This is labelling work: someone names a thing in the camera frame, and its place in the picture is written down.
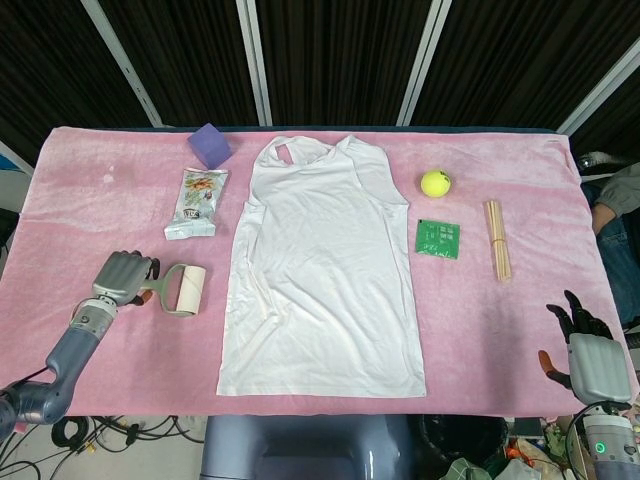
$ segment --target adhesive roll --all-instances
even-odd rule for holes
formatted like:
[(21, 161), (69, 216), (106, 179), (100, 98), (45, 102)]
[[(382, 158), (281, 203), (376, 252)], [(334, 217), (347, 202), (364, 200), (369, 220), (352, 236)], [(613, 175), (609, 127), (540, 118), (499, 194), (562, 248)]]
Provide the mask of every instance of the adhesive roll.
[(200, 308), (200, 297), (202, 296), (205, 273), (206, 270), (202, 267), (189, 265), (184, 268), (176, 311), (197, 315), (198, 309)]

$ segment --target bundle of wooden skewers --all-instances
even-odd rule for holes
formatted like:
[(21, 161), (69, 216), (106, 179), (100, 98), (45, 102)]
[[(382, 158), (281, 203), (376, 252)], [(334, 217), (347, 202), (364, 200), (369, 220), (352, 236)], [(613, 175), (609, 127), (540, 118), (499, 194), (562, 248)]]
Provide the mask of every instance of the bundle of wooden skewers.
[(484, 205), (489, 221), (489, 235), (498, 280), (508, 282), (511, 280), (511, 264), (509, 263), (509, 252), (507, 251), (507, 238), (504, 233), (502, 206), (497, 200), (489, 200)]

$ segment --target person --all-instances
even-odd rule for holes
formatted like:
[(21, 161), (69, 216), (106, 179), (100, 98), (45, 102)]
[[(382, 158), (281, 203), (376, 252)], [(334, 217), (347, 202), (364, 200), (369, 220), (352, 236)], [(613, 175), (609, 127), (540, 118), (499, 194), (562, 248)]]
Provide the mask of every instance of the person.
[(582, 184), (623, 327), (640, 322), (640, 159), (635, 162), (610, 177), (602, 187), (597, 183)]

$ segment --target green card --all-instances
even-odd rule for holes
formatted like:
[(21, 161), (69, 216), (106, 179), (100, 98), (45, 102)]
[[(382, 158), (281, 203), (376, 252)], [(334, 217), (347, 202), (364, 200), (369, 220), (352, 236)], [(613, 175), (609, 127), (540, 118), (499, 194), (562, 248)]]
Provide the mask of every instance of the green card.
[(460, 225), (418, 220), (416, 252), (437, 257), (458, 258)]

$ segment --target lint roller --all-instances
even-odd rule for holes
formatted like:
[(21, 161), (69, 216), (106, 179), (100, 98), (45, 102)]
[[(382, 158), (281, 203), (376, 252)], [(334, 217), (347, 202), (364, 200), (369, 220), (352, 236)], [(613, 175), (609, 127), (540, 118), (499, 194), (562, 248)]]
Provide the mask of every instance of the lint roller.
[[(169, 283), (178, 271), (182, 272), (182, 281), (180, 282), (180, 293), (178, 294), (176, 309), (172, 310), (167, 306), (166, 297), (169, 291)], [(202, 267), (178, 263), (167, 271), (164, 278), (145, 280), (142, 284), (142, 290), (155, 290), (158, 292), (162, 309), (171, 315), (178, 317), (196, 315), (200, 308), (205, 273), (206, 270)]]

